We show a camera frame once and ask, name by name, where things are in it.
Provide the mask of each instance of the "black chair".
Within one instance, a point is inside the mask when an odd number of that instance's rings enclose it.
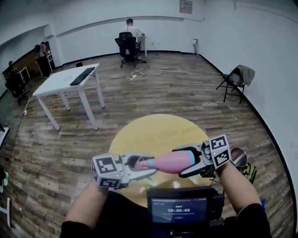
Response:
[[[237,75],[240,75],[240,76],[241,76],[241,73],[240,73],[240,71],[239,71],[238,68],[235,68],[230,74],[223,74],[223,79],[224,79],[224,80],[223,80],[223,82],[216,88],[216,90],[219,89],[219,87],[225,87],[225,88],[226,88],[226,89],[225,89],[225,94],[224,94],[224,100],[223,100],[223,102],[225,102],[225,98],[226,98],[226,96],[227,96],[227,94],[228,94],[228,95],[233,95],[233,96],[238,96],[238,97],[240,97],[240,103],[239,103],[239,104],[241,104],[242,96],[243,96],[243,92],[244,92],[244,87],[245,87],[245,83],[241,83],[240,85],[238,85],[238,87],[243,88],[243,89],[242,89],[242,93],[241,93],[240,95],[238,95],[238,94],[232,94],[232,93],[227,93],[228,88],[231,88],[232,91],[234,91],[235,89],[237,89],[237,86],[233,84],[233,81],[232,81],[232,80],[230,80],[230,76],[231,76],[232,74],[237,74]]]
[[[138,55],[137,47],[139,48],[139,44],[136,42],[136,37],[133,37],[130,32],[119,33],[119,38],[116,38],[115,41],[119,46],[120,55],[124,58],[121,60],[121,68],[127,62],[133,63],[134,67],[136,67],[135,61],[146,63],[146,61],[136,58]]]
[[[13,77],[8,77],[6,80],[5,87],[12,92],[13,96],[17,98],[18,104],[20,106],[20,101],[22,98],[28,99],[26,94],[30,93],[30,91],[25,93],[26,84],[22,81],[22,79],[18,75],[14,75]]]

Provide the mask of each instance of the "pink object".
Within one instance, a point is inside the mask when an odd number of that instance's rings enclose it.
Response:
[[[154,159],[143,160],[141,157],[136,162],[134,170],[141,171],[154,168],[164,173],[179,174],[194,163],[195,157],[191,151],[175,151]]]

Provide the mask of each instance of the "white shirt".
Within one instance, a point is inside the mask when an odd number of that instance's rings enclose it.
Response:
[[[133,37],[140,36],[142,34],[142,31],[134,26],[125,26],[121,29],[121,32],[130,32],[132,33]]]
[[[46,56],[45,52],[47,50],[46,44],[41,44],[40,45],[41,49],[39,50],[39,52],[37,54],[35,54],[35,59],[38,59],[40,57]]]

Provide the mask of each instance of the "black keyboard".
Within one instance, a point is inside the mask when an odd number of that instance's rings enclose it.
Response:
[[[95,67],[85,69],[84,72],[81,73],[78,77],[76,77],[76,79],[72,81],[70,85],[79,85],[94,69]]]

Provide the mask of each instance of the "gray jacket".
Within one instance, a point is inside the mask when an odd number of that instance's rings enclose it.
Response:
[[[242,85],[245,83],[249,86],[255,77],[255,71],[247,66],[238,65],[229,76],[229,82],[233,83],[236,86]]]

